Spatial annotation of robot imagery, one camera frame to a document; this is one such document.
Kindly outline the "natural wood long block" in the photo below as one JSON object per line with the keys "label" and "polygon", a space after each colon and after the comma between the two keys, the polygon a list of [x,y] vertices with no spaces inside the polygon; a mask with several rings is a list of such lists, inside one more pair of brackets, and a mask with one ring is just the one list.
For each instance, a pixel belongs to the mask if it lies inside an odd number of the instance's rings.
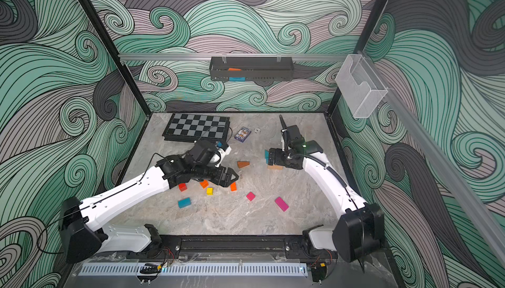
{"label": "natural wood long block", "polygon": [[284,167],[278,165],[267,165],[267,168],[270,170],[283,170]]}

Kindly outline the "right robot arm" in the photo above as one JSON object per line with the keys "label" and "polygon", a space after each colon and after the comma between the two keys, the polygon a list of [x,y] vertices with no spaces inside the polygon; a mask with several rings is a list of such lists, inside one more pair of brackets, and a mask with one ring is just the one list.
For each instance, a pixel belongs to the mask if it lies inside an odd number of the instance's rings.
{"label": "right robot arm", "polygon": [[367,202],[331,165],[316,141],[306,141],[298,126],[288,126],[280,116],[281,148],[268,151],[269,166],[305,171],[322,190],[337,217],[335,226],[308,230],[309,245],[336,252],[346,262],[359,260],[380,250],[385,241],[384,212]]}

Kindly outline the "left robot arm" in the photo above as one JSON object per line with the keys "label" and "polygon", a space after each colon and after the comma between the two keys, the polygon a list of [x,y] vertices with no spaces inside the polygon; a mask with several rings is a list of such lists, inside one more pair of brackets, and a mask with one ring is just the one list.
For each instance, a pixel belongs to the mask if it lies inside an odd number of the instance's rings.
{"label": "left robot arm", "polygon": [[99,252],[141,252],[160,239],[152,226],[115,233],[108,223],[134,205],[191,180],[229,187],[239,179],[233,168],[200,164],[179,155],[160,159],[134,179],[99,195],[71,197],[60,206],[59,235],[67,263],[76,264]]}

